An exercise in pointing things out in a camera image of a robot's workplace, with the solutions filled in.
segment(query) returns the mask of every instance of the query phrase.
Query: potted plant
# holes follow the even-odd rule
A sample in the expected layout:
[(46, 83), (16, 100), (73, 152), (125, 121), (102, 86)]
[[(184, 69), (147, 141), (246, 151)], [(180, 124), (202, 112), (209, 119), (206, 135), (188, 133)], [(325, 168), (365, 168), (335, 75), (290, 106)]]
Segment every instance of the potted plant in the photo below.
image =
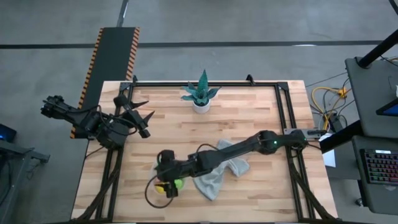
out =
[(197, 113), (203, 114), (210, 109), (210, 99), (216, 96), (217, 91), (221, 87), (209, 90), (207, 74), (206, 70), (204, 70), (199, 79), (198, 88), (195, 88), (190, 82), (188, 82), (188, 86), (183, 86), (182, 88), (191, 95), (182, 96), (181, 99), (192, 100), (193, 110), (195, 110), (195, 112)]

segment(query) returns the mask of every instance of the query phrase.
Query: white plant pot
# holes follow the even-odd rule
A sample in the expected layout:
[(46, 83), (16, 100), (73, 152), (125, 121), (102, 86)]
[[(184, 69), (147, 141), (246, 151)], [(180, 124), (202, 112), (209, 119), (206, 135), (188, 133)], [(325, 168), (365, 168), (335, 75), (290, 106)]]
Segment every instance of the white plant pot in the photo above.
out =
[(204, 114), (207, 111), (209, 111), (210, 109), (210, 102), (211, 100), (209, 100), (209, 102), (205, 105), (205, 106), (198, 106), (196, 105), (194, 102), (192, 102), (193, 104), (193, 110), (198, 113), (198, 114)]

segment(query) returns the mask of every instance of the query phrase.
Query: green ball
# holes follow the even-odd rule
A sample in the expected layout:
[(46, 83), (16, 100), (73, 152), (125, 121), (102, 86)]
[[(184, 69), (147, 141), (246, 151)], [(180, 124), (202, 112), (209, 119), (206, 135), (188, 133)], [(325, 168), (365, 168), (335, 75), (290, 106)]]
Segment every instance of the green ball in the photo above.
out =
[(182, 189), (184, 182), (181, 179), (178, 180), (174, 180), (175, 186), (177, 187), (177, 189)]

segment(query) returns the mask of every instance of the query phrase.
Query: black and yellow striped board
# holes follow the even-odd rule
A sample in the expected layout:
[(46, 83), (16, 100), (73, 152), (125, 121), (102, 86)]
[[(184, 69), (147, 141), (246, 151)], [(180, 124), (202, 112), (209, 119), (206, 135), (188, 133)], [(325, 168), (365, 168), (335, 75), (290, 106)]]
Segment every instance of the black and yellow striped board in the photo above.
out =
[[(104, 81), (132, 80), (139, 38), (138, 27), (112, 27), (99, 30), (78, 108), (85, 110), (98, 104)], [(73, 127), (71, 138), (87, 138)]]

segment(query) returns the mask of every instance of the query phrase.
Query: desk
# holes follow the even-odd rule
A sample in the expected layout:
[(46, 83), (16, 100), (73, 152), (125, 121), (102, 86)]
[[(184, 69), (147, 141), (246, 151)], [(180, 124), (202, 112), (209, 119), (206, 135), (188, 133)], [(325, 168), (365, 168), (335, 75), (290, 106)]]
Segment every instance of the desk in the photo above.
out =
[[(288, 83), (297, 126), (314, 127), (304, 82)], [(119, 86), (120, 82), (104, 82), (99, 100), (103, 112), (114, 113), (113, 98), (118, 95)], [(186, 159), (201, 143), (216, 145), (219, 139), (238, 142), (263, 129), (279, 134), (282, 131), (273, 88), (224, 86), (212, 99), (207, 114), (195, 114), (192, 102), (180, 99), (184, 94), (180, 87), (134, 88), (133, 102), (149, 100), (139, 108), (140, 114), (145, 116), (155, 111), (155, 115), (149, 121), (151, 137), (141, 139), (138, 134), (132, 135), (125, 144), (113, 221), (297, 221), (285, 150), (282, 149), (269, 156), (257, 152), (244, 155), (250, 171), (238, 179), (227, 172), (220, 195), (214, 202), (202, 196), (188, 178), (185, 189), (169, 207), (159, 210), (146, 203), (144, 188), (161, 150), (172, 149), (177, 158)], [(287, 109), (284, 112), (285, 117), (289, 117)], [(99, 147), (92, 141), (86, 153)], [(72, 218), (81, 215), (100, 190), (106, 153), (105, 149), (99, 151), (84, 162)], [(328, 212), (337, 217), (322, 153), (309, 147), (303, 151), (303, 156), (311, 190)], [(168, 201), (153, 191), (149, 192), (149, 198), (159, 205)], [(305, 210), (303, 193), (300, 198)], [(108, 200), (107, 196), (104, 209), (107, 209)]]

